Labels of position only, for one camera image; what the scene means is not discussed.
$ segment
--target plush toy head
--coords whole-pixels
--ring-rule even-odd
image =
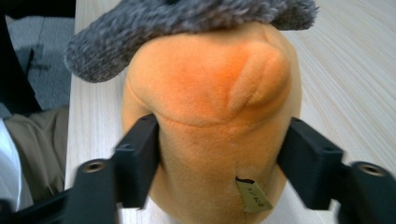
[[[66,62],[91,82],[129,64],[122,125],[159,121],[150,197],[165,212],[258,223],[284,188],[276,156],[301,104],[297,56],[278,29],[308,28],[315,14],[303,0],[121,1],[72,40]]]

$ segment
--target wooden table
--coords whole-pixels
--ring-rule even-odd
[[[119,0],[78,0],[76,32]],[[284,32],[298,51],[304,86],[301,118],[346,150],[345,163],[368,161],[396,174],[396,2],[317,0],[308,31]],[[109,158],[122,138],[124,73],[90,84],[73,77],[66,186],[84,161]],[[305,210],[287,185],[265,223],[336,223],[332,211]],[[152,201],[123,210],[125,223],[175,223]]]

